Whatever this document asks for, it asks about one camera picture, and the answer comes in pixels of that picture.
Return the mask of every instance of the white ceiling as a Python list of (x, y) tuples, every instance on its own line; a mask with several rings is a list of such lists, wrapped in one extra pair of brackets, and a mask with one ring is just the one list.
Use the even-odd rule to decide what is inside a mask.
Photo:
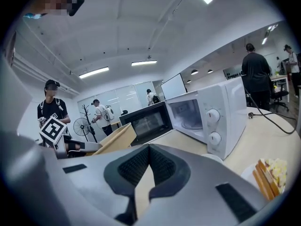
[[(132, 75), (160, 72), (171, 47), (181, 43), (187, 23), (214, 12), (227, 0), (86, 0), (74, 17), (23, 19), (16, 53), (76, 91)], [(132, 67), (135, 61), (156, 65)], [(85, 70), (109, 71), (84, 80)]]

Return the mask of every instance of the table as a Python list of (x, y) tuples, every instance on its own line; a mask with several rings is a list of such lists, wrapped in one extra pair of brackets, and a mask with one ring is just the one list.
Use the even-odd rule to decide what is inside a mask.
[[(258, 114), (256, 108), (247, 108), (247, 112)], [(292, 131), (293, 127), (283, 118), (272, 114), (268, 117), (286, 131)], [(206, 144), (199, 142), (177, 130), (150, 141), (149, 143), (175, 147), (187, 152), (202, 155), (207, 153)], [(288, 135), (282, 132), (263, 116), (254, 116), (247, 120), (246, 128), (231, 154), (224, 160), (224, 165), (240, 175), (249, 165), (256, 163), (260, 158), (280, 158), (287, 161), (286, 188), (293, 184), (295, 175), (299, 171), (301, 159), (301, 139), (295, 131)], [(153, 173), (147, 168), (141, 181), (135, 189), (138, 217), (149, 205), (148, 192), (155, 186)]]
[(111, 126), (117, 125), (117, 128), (119, 128), (119, 123), (120, 123), (119, 121), (118, 122), (114, 122), (114, 123), (111, 124)]
[(288, 92), (288, 95), (287, 95), (287, 102), (290, 103), (290, 89), (289, 89), (289, 86), (288, 86), (288, 79), (287, 79), (287, 75), (279, 75), (279, 76), (272, 76), (270, 77), (271, 81), (272, 82), (275, 82), (275, 81), (279, 81), (279, 80), (284, 80), (286, 81), (286, 90)]

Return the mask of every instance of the microwave window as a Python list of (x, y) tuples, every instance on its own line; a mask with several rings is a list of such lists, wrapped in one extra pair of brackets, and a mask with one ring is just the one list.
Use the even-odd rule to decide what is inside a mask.
[(189, 130), (203, 129), (201, 113), (196, 99), (172, 103), (170, 106), (178, 126)]
[(164, 122), (160, 112), (147, 115), (132, 122), (137, 136), (162, 128)]

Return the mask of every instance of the hair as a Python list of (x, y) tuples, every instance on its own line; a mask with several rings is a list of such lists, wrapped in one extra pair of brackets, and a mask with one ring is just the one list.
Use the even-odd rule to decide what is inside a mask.
[(253, 46), (252, 43), (248, 43), (248, 44), (246, 45), (246, 50), (247, 50), (248, 52), (253, 52), (253, 51), (255, 50), (255, 47)]
[(291, 47), (291, 46), (289, 46), (289, 45), (285, 44), (285, 45), (284, 45), (284, 51), (286, 51), (288, 48), (289, 48), (289, 49), (292, 49), (292, 47)]

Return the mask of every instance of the plate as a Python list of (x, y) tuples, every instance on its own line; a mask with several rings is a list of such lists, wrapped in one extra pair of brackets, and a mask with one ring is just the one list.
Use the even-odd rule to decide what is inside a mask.
[(255, 177), (253, 176), (253, 171), (256, 170), (256, 163), (251, 164), (250, 166), (248, 166), (243, 173), (240, 175), (244, 180), (248, 181), (249, 183), (251, 183), (254, 187), (256, 187), (259, 191), (260, 188), (256, 182)]

